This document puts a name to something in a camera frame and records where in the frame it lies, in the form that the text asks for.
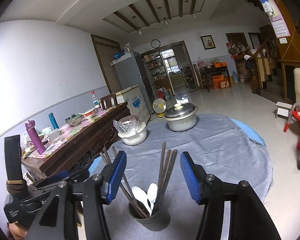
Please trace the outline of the person's left hand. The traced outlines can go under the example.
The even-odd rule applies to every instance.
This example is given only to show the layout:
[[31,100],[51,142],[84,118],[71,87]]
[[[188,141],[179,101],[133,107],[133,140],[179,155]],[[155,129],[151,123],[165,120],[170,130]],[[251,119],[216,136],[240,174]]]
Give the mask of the person's left hand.
[[7,237],[12,240],[24,240],[28,229],[18,222],[7,223]]

